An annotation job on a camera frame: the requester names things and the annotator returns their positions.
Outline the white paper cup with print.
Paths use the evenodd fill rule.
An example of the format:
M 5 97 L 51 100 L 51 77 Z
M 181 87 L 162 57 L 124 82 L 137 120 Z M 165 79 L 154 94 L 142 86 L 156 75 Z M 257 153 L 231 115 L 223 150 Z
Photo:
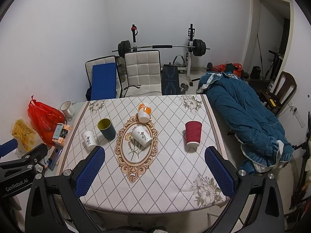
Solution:
M 143 147 L 148 147 L 152 142 L 149 130 L 144 125 L 135 126 L 131 132 L 131 136 Z

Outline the small white paper cup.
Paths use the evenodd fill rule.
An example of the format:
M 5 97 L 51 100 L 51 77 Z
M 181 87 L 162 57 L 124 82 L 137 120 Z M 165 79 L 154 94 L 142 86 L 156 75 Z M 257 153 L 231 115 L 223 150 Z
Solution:
M 82 134 L 83 142 L 86 145 L 87 150 L 92 151 L 96 146 L 97 142 L 95 141 L 94 132 L 87 130 Z

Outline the dark green cup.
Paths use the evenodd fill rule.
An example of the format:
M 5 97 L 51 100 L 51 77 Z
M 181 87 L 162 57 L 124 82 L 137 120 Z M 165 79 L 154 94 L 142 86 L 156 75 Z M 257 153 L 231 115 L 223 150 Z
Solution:
M 114 140 L 116 131 L 110 119 L 104 118 L 98 122 L 98 129 L 107 140 Z

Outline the orange and white paper cup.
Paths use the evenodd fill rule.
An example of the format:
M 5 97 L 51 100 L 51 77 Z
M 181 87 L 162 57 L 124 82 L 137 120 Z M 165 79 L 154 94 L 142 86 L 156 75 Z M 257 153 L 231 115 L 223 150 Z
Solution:
M 141 123 L 148 123 L 151 118 L 151 108 L 146 103 L 141 103 L 138 107 L 138 119 Z

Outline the yellow snack bag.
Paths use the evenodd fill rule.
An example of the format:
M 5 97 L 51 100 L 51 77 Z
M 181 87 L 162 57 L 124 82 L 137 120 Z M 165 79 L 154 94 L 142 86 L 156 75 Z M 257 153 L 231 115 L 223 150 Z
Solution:
M 12 136 L 22 143 L 26 151 L 34 148 L 36 132 L 22 118 L 15 122 Z

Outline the teal quilted blanket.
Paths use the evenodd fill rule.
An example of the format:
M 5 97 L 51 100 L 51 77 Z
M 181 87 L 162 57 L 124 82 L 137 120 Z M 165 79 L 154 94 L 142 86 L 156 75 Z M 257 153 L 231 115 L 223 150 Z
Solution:
M 197 92 L 207 95 L 235 133 L 246 157 L 240 169 L 262 174 L 290 162 L 294 150 L 282 124 L 245 81 L 233 73 L 207 72 L 199 80 Z

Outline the red plastic bag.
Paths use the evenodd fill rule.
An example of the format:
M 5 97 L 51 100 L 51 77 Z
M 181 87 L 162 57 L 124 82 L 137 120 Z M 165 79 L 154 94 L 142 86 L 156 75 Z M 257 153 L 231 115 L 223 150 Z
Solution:
M 33 128 L 37 131 L 41 139 L 48 146 L 54 146 L 53 135 L 58 123 L 65 123 L 65 117 L 54 107 L 42 102 L 38 102 L 31 97 L 28 104 L 27 113 L 31 119 Z

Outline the patterned floral tablecloth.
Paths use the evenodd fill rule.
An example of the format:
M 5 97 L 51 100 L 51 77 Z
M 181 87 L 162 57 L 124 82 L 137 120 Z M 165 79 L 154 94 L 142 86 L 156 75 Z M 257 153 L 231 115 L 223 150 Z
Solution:
M 138 119 L 138 107 L 151 108 L 148 123 Z M 78 104 L 70 135 L 59 159 L 57 173 L 73 169 L 89 151 L 82 134 L 94 132 L 105 150 L 105 162 L 82 203 L 98 211 L 165 214 L 223 206 L 228 198 L 205 163 L 204 152 L 214 146 L 226 154 L 215 115 L 205 95 L 143 96 L 97 100 Z M 107 140 L 97 125 L 111 120 L 116 131 Z M 189 121 L 202 123 L 200 145 L 186 144 Z M 152 137 L 148 147 L 132 138 L 135 126 L 144 125 Z

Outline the red bag behind blanket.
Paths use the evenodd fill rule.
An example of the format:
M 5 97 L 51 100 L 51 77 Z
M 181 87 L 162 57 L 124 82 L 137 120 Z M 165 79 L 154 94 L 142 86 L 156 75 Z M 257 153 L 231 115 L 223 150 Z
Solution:
M 220 64 L 213 66 L 213 72 L 225 72 L 225 73 L 233 73 L 238 77 L 242 77 L 242 65 L 239 63 L 228 63 L 228 64 Z

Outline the brown wooden chair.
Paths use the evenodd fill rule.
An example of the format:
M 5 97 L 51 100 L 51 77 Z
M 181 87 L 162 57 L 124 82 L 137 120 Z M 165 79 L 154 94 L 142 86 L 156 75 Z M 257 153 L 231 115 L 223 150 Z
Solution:
M 263 93 L 266 107 L 277 116 L 297 90 L 297 83 L 292 74 L 282 71 L 273 92 Z

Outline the blue panel chair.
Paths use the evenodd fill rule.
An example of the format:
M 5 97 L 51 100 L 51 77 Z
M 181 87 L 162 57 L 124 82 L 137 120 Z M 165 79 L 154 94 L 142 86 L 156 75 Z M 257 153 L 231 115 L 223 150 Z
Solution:
M 88 101 L 121 97 L 122 85 L 116 56 L 89 60 L 85 63 L 85 69 L 90 85 L 85 95 Z

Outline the dark blue patterned bag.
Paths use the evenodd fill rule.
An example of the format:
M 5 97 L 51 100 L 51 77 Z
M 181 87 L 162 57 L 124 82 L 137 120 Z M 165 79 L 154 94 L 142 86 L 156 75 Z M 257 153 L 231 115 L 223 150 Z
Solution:
M 162 95 L 179 95 L 179 71 L 175 66 L 164 65 L 161 73 Z

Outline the white weight bench rack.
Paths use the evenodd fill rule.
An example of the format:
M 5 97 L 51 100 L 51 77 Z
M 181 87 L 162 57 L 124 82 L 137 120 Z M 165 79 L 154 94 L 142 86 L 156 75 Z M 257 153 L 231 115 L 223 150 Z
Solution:
M 191 62 L 192 62 L 192 55 L 193 55 L 193 39 L 195 37 L 195 29 L 193 28 L 193 24 L 190 24 L 190 27 L 188 29 L 188 45 L 187 46 L 173 46 L 173 45 L 150 45 L 150 46 L 137 46 L 136 43 L 136 36 L 138 34 L 138 30 L 137 27 L 135 26 L 135 24 L 132 25 L 131 27 L 131 31 L 132 31 L 132 37 L 133 37 L 133 47 L 131 47 L 130 49 L 133 50 L 134 52 L 137 51 L 137 49 L 142 49 L 142 48 L 186 48 L 187 52 L 186 52 L 186 68 L 184 69 L 184 73 L 186 75 L 186 78 L 188 80 L 189 86 L 193 86 L 193 81 L 190 78 L 190 69 L 191 69 Z

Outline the white padded chair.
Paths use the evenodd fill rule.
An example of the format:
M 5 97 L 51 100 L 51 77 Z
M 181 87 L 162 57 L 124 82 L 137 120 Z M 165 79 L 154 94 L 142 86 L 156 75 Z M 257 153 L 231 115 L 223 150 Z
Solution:
M 161 90 L 161 62 L 158 50 L 126 53 L 124 56 L 128 86 L 125 97 L 158 96 Z

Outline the barbell with black plates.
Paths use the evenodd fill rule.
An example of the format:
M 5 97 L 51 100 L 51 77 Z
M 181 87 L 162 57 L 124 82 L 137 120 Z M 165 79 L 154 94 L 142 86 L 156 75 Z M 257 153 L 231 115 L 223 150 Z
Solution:
M 118 55 L 122 58 L 125 57 L 125 54 L 137 49 L 143 48 L 152 48 L 152 49 L 168 49 L 168 48 L 186 48 L 189 52 L 192 52 L 194 56 L 201 57 L 206 53 L 206 50 L 210 48 L 206 47 L 206 43 L 201 39 L 194 39 L 192 45 L 181 46 L 181 45 L 149 45 L 149 46 L 138 46 L 131 47 L 130 41 L 122 41 L 118 44 L 118 49 L 113 50 L 112 52 L 117 52 Z

